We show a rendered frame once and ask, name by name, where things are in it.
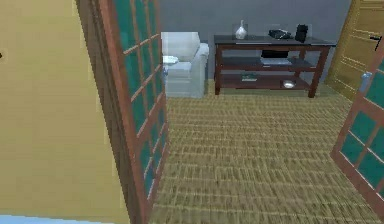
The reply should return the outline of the brown glass-paned room door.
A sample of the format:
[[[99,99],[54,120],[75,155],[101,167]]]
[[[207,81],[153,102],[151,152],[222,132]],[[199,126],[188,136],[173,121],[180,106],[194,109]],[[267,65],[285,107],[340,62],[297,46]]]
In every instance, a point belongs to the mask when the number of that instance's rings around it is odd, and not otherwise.
[[[384,224],[384,38],[366,72],[330,156]]]
[[[159,0],[75,0],[130,224],[150,224],[169,153]]]

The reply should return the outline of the dark red console table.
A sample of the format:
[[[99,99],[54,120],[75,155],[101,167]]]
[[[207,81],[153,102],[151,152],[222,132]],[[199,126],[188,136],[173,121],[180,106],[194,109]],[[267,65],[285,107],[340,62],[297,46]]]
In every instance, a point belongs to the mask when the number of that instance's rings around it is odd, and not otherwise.
[[[215,35],[215,94],[223,88],[307,90],[308,97],[316,94],[329,50],[335,43],[307,37],[274,39],[270,36],[249,35],[243,40],[233,35]],[[293,75],[223,74],[223,71],[293,72]]]

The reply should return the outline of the white vase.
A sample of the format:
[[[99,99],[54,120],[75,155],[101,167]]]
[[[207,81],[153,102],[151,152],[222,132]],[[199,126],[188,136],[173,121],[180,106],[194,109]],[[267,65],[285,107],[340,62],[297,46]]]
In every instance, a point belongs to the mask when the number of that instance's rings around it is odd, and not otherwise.
[[[247,35],[247,31],[246,31],[246,29],[244,27],[244,21],[241,20],[240,21],[240,26],[239,26],[239,28],[235,32],[235,37],[237,39],[239,39],[239,40],[242,40],[242,39],[244,39],[246,37],[246,35]]]

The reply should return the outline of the black laptop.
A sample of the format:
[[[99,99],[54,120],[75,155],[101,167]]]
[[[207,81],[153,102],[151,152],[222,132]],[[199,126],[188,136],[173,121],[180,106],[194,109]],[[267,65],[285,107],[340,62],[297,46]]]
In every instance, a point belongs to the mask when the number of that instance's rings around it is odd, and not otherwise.
[[[260,61],[264,65],[290,65],[287,51],[263,50]]]

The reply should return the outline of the black telephone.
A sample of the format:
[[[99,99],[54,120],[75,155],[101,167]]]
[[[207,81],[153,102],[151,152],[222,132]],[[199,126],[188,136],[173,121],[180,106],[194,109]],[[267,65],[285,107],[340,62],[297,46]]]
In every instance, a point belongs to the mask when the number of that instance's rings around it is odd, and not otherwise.
[[[268,32],[268,35],[274,39],[291,39],[292,35],[290,32],[282,29],[277,29],[277,30],[270,30]]]

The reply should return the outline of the yellow wooden room door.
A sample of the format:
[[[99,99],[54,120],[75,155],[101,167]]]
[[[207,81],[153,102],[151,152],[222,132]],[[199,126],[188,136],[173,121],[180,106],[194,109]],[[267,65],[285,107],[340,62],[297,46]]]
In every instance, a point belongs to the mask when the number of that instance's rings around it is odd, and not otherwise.
[[[352,100],[375,55],[369,37],[383,34],[384,0],[352,0],[325,83]]]

